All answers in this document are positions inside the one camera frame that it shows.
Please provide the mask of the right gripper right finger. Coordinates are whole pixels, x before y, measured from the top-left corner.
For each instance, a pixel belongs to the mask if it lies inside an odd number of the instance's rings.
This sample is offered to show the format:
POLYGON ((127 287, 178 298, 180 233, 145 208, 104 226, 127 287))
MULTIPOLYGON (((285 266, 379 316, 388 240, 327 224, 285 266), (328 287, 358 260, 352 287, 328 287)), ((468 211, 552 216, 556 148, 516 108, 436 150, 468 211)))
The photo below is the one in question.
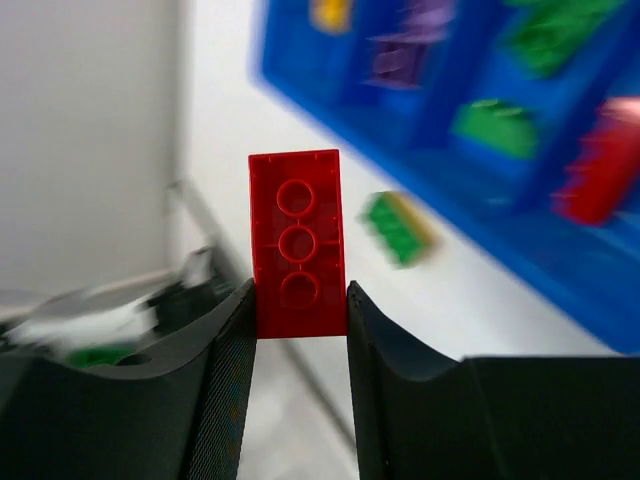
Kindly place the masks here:
POLYGON ((347 291, 363 479, 635 479, 635 357, 454 360, 347 291))

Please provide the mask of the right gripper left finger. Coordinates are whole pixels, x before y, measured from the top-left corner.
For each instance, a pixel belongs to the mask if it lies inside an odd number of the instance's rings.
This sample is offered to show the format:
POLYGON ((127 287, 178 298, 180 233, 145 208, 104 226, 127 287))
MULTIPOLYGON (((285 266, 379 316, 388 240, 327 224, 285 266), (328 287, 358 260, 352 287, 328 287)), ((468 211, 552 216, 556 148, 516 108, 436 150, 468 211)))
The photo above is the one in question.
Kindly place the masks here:
POLYGON ((233 479, 256 353, 255 290, 114 365, 1 357, 5 479, 233 479))

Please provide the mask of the red lego plate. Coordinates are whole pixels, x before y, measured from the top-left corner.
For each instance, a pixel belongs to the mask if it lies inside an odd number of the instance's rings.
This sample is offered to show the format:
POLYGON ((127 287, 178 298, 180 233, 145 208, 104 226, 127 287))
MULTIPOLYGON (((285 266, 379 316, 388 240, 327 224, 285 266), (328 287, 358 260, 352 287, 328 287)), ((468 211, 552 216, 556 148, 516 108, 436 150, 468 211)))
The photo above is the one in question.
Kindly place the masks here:
POLYGON ((248 159, 261 339, 347 332, 339 160, 336 149, 248 159))

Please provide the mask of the red toothed lego brick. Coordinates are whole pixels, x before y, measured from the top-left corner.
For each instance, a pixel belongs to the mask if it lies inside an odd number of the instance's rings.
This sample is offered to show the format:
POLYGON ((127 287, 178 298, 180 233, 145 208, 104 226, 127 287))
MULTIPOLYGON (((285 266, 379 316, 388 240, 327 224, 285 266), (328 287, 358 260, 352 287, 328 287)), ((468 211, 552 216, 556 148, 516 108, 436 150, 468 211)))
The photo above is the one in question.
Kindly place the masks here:
POLYGON ((574 223, 601 226, 639 178, 639 98, 606 99, 581 147, 580 156, 565 167, 567 181, 553 194, 553 208, 574 223))

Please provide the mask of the purple round lego brick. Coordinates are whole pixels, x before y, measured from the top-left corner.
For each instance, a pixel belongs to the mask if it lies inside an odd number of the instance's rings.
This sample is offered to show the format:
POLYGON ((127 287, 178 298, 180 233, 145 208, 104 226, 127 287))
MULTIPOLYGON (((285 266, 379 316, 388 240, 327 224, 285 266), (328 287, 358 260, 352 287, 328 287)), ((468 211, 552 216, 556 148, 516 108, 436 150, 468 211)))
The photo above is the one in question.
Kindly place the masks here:
POLYGON ((373 53, 368 82, 384 88, 416 89, 431 44, 401 36, 370 38, 373 53))

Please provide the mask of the green square lego brick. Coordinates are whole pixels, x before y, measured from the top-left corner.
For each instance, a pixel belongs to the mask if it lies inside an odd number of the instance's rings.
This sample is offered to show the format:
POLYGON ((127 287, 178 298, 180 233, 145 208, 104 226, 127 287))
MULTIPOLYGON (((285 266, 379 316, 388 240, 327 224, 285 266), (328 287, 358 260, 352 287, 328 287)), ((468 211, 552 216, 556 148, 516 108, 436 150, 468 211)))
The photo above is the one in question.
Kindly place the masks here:
POLYGON ((560 70, 626 1, 509 1, 532 8, 531 15, 509 37, 514 56, 535 76, 560 70))

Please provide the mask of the yellow lego brick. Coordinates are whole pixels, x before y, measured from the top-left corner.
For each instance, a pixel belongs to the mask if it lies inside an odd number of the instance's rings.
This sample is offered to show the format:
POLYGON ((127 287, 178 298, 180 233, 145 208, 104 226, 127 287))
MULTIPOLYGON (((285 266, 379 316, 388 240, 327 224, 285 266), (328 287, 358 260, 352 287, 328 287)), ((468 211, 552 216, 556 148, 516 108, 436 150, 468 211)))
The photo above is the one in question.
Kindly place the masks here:
POLYGON ((351 27, 352 0, 311 0, 310 20, 319 31, 343 34, 351 27))

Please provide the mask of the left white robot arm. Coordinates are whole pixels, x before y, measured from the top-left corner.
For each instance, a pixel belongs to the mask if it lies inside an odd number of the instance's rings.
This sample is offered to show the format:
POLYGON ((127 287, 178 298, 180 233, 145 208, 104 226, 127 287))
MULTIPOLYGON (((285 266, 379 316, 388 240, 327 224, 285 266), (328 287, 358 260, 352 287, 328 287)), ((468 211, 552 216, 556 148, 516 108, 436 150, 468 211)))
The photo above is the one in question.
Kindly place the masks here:
POLYGON ((203 248, 166 279, 45 301, 1 325, 1 353, 42 355, 75 368, 115 365, 209 313, 233 290, 216 249, 203 248))

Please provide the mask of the green flat lego plate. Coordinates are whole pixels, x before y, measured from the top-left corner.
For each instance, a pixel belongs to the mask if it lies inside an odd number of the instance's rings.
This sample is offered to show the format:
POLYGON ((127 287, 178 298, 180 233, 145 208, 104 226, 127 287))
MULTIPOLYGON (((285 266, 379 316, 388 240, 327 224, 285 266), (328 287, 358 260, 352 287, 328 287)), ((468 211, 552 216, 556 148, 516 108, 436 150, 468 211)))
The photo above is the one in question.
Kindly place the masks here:
POLYGON ((399 191, 372 194, 359 220, 398 268, 415 266, 439 244, 436 232, 399 191))

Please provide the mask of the blue divided plastic bin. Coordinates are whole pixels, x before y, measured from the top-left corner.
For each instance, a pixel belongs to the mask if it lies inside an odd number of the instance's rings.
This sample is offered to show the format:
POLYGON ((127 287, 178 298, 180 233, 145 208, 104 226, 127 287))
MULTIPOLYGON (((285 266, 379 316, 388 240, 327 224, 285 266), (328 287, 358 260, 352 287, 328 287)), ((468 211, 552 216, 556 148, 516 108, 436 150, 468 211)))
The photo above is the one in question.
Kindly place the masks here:
POLYGON ((560 70, 538 77, 508 45, 530 6, 455 1, 419 87, 379 87, 368 82, 370 38, 400 30, 404 2, 355 2, 343 34, 316 29, 310 1, 268 2, 264 78, 598 340, 637 352, 639 178, 601 226, 557 214, 553 194, 606 99, 639 94, 638 3, 626 1, 560 70), (450 131, 462 105, 493 98, 533 113, 531 158, 450 131))

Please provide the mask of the light purple square lego brick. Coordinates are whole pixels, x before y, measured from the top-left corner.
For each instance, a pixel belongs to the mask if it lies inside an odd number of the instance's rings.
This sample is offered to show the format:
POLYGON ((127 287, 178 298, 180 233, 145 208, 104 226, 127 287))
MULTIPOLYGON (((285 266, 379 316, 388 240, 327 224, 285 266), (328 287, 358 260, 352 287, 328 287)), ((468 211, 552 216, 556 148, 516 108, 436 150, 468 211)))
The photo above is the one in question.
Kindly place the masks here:
POLYGON ((456 2, 449 0, 405 1, 400 30, 371 37, 378 41, 432 44, 446 37, 456 16, 456 2))

